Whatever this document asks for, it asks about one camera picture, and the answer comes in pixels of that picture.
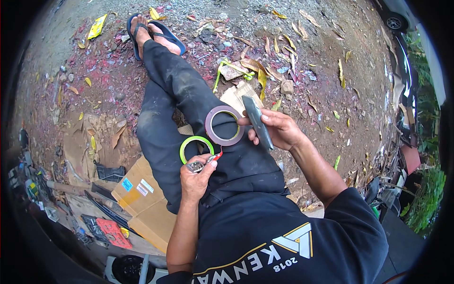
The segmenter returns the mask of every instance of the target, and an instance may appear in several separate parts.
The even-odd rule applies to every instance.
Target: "rim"
[[[402,27],[402,22],[397,19],[396,17],[390,17],[388,18],[388,20],[386,21],[386,24],[388,25],[388,27],[396,30],[396,29],[400,29]]]

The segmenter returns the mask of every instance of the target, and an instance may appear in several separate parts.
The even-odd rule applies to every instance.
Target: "black pants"
[[[143,46],[143,63],[150,81],[138,119],[137,136],[153,176],[168,201],[167,209],[176,214],[181,201],[180,168],[183,165],[179,150],[189,136],[177,131],[172,114],[178,108],[192,126],[194,135],[208,139],[204,126],[208,112],[226,104],[213,94],[189,63],[153,40]],[[237,124],[232,116],[220,113],[213,119],[213,130],[228,139],[237,132]],[[240,142],[222,148],[224,154],[210,177],[201,209],[243,192],[288,194],[284,190],[282,171],[267,150],[247,138],[247,130],[249,128]],[[220,147],[214,143],[213,146],[215,153],[219,153]],[[191,142],[186,147],[186,158],[198,154],[196,143]]]

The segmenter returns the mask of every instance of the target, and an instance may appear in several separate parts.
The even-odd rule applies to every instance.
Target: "black t-shirt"
[[[372,283],[387,253],[385,232],[355,188],[341,192],[323,219],[286,197],[250,192],[201,218],[193,274],[158,283]]]

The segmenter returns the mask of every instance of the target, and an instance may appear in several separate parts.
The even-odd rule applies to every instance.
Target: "hand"
[[[211,154],[194,156],[188,161],[188,164],[196,161],[206,164],[208,158],[211,156]],[[186,165],[183,165],[180,169],[181,200],[198,203],[207,190],[208,179],[216,169],[216,166],[217,161],[211,161],[200,172],[193,173]]]
[[[261,109],[262,122],[268,127],[273,145],[283,150],[291,150],[294,146],[299,145],[306,139],[306,136],[296,125],[295,121],[288,115],[278,111]],[[247,118],[246,111],[243,111],[246,117],[238,119],[238,125],[250,125],[251,121]],[[249,140],[258,145],[259,139],[253,128],[247,133]]]

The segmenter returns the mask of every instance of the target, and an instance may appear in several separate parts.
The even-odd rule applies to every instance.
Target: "blue label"
[[[124,181],[121,183],[121,185],[126,189],[126,191],[130,191],[131,188],[133,188],[133,184],[128,180],[128,178],[124,178]]]

